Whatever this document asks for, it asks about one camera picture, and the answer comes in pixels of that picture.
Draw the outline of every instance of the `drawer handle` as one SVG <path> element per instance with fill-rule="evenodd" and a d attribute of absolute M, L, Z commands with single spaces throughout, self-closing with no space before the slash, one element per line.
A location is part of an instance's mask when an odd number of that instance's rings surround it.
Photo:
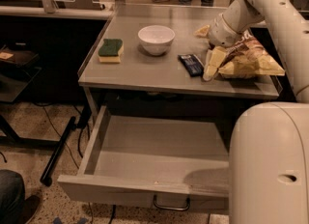
<path fill-rule="evenodd" d="M 190 199 L 186 199 L 186 206 L 184 208 L 175 208 L 175 207 L 168 207 L 159 205 L 156 201 L 156 195 L 154 196 L 154 205 L 160 210 L 175 210 L 175 211 L 187 211 L 190 209 Z"/>

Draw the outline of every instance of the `bowl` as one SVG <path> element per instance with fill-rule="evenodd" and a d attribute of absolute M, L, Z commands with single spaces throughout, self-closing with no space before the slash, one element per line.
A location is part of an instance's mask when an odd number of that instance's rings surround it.
<path fill-rule="evenodd" d="M 142 28 L 138 32 L 138 38 L 146 51 L 151 55 L 159 56 L 169 50 L 175 33 L 169 27 L 153 25 Z"/>

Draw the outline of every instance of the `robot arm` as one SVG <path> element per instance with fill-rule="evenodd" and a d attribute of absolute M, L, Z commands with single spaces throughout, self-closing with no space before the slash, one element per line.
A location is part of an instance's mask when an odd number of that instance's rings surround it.
<path fill-rule="evenodd" d="M 309 102 L 309 23 L 290 0 L 235 0 L 211 24 L 210 42 L 230 46 L 264 20 L 297 101 Z"/>

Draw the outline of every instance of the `black metal stand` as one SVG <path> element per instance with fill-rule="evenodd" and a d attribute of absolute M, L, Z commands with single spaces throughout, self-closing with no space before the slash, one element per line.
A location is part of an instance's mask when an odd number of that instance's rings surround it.
<path fill-rule="evenodd" d="M 40 140 L 31 138 L 21 138 L 12 129 L 8 122 L 0 115 L 0 129 L 6 136 L 0 136 L 0 144 L 11 147 L 29 148 L 37 150 L 51 150 L 53 154 L 49 159 L 44 172 L 40 178 L 40 182 L 46 186 L 51 186 L 51 175 L 57 163 L 59 156 L 66 144 L 70 131 L 74 129 L 75 117 L 71 117 L 65 131 L 63 132 L 59 141 Z"/>

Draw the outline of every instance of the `gray table surface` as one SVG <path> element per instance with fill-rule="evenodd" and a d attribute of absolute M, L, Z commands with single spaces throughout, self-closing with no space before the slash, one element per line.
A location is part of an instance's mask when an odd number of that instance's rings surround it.
<path fill-rule="evenodd" d="M 278 91 L 269 76 L 250 80 L 227 80 L 218 76 L 211 82 L 205 82 L 202 77 L 190 77 L 178 60 L 179 54 L 196 54 L 202 61 L 205 59 L 209 44 L 206 39 L 196 38 L 193 34 L 210 24 L 224 10 L 120 5 L 80 75 L 80 86 L 235 98 L 278 98 Z M 139 44 L 138 31 L 149 25 L 164 25 L 175 31 L 176 37 L 166 54 L 151 56 Z M 121 64 L 102 64 L 98 61 L 98 49 L 104 38 L 123 40 L 125 50 Z"/>

